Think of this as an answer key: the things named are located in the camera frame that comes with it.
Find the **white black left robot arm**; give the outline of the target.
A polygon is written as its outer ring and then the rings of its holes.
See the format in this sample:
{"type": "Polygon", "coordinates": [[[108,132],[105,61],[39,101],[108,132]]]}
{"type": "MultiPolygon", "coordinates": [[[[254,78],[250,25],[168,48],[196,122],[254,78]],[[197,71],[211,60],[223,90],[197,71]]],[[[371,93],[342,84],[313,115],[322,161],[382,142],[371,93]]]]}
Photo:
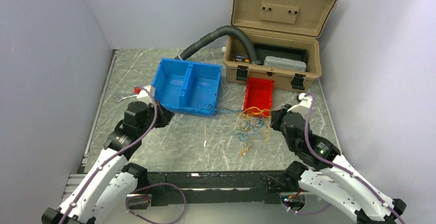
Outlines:
{"type": "Polygon", "coordinates": [[[97,161],[76,189],[56,209],[48,208],[42,223],[103,223],[127,194],[149,185],[146,168],[129,160],[154,128],[169,125],[174,113],[159,102],[131,102],[97,161]]]}

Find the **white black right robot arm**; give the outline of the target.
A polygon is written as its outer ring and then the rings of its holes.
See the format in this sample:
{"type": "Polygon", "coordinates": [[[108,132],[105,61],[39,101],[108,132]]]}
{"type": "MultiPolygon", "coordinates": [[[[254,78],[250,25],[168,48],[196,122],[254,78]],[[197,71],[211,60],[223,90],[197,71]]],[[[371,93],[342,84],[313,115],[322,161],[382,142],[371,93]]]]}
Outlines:
{"type": "Polygon", "coordinates": [[[328,139],[314,135],[296,107],[286,104],[270,113],[270,127],[281,132],[299,158],[283,172],[281,184],[316,194],[355,223],[395,223],[407,205],[370,184],[328,139]]]}

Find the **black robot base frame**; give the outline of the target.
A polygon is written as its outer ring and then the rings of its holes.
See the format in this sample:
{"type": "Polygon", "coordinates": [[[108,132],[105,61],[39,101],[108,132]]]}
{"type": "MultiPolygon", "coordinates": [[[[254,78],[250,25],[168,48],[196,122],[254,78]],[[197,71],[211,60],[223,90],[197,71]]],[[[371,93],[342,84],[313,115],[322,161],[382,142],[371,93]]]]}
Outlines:
{"type": "Polygon", "coordinates": [[[139,196],[150,197],[153,207],[183,203],[278,204],[278,194],[288,198],[300,191],[298,182],[306,170],[306,166],[294,161],[283,171],[148,172],[128,163],[121,172],[132,173],[137,180],[130,205],[138,209],[144,205],[139,196]]]}

